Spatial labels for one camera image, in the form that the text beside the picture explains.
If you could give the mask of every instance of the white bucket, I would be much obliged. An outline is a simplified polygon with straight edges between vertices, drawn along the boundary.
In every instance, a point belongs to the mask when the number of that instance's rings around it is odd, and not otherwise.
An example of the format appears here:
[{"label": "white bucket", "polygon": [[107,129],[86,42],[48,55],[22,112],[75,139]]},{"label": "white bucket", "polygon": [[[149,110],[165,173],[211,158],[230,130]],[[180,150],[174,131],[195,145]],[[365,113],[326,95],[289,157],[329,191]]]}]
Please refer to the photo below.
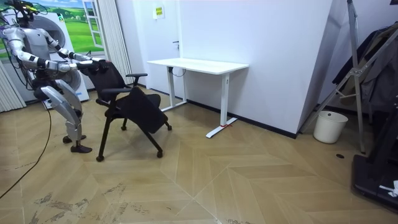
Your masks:
[{"label": "white bucket", "polygon": [[318,115],[313,136],[318,141],[333,144],[337,142],[347,121],[348,118],[342,114],[321,111]]}]

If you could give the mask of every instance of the curtain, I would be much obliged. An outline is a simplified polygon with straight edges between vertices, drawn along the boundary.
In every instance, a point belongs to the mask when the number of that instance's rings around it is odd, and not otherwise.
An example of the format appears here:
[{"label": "curtain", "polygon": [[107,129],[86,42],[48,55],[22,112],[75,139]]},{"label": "curtain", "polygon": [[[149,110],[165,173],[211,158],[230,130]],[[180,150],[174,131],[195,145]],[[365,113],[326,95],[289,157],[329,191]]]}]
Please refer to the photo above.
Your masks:
[{"label": "curtain", "polygon": [[0,61],[0,113],[25,107],[25,101]]},{"label": "curtain", "polygon": [[105,52],[108,59],[123,76],[124,82],[131,84],[133,79],[126,77],[131,74],[131,66],[127,55],[122,28],[119,21],[118,9],[115,0],[97,0],[99,23],[102,26]]}]

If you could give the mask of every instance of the wooden floor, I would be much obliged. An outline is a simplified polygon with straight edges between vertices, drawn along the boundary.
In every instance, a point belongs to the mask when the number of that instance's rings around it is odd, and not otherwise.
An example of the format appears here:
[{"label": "wooden floor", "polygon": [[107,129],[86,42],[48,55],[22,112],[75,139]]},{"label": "wooden floor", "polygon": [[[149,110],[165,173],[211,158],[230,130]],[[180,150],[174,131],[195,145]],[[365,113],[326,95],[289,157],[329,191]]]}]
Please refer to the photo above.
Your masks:
[{"label": "wooden floor", "polygon": [[[162,107],[168,102],[162,95]],[[136,125],[121,131],[117,120],[99,163],[104,107],[94,100],[83,107],[82,143],[94,151],[72,154],[62,144],[65,121],[51,111],[47,150],[0,200],[0,223],[398,223],[350,191],[355,122],[332,145],[311,131],[293,140],[242,121],[207,139],[219,114],[187,104],[167,112],[172,131],[154,135],[163,158]],[[0,193],[34,164],[48,131],[42,105],[0,114]]]}]

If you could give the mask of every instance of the black mesh chair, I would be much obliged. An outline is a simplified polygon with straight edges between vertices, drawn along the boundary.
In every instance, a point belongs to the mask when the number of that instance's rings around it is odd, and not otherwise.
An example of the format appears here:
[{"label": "black mesh chair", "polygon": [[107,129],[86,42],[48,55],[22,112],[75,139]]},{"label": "black mesh chair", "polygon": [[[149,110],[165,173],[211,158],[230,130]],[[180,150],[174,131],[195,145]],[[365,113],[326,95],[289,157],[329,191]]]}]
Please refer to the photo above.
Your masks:
[{"label": "black mesh chair", "polygon": [[[168,117],[159,109],[160,96],[158,94],[146,95],[138,86],[139,77],[148,74],[132,74],[126,77],[134,77],[133,87],[124,84],[124,80],[113,63],[109,62],[109,69],[103,73],[89,69],[81,70],[93,82],[98,93],[96,103],[106,106],[106,122],[96,160],[104,160],[104,149],[106,138],[108,137],[109,126],[115,119],[124,119],[121,129],[126,130],[127,120],[130,119],[138,125],[142,132],[147,136],[151,143],[158,150],[157,157],[163,156],[163,150],[150,135],[154,134],[161,126],[166,125],[170,131],[171,125],[168,124]],[[129,93],[120,99],[116,99],[120,93]]]}]

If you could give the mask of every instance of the black treadmill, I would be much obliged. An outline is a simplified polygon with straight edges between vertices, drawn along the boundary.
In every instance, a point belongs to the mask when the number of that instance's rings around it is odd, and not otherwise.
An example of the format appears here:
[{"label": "black treadmill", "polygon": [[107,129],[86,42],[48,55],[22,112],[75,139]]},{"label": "black treadmill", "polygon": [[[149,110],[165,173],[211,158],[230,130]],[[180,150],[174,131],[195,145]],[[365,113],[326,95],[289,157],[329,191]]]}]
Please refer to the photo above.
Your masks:
[{"label": "black treadmill", "polygon": [[355,191],[395,210],[398,210],[398,197],[392,197],[388,194],[391,191],[380,186],[394,189],[394,181],[398,180],[397,137],[398,96],[369,157],[355,155],[352,169]]}]

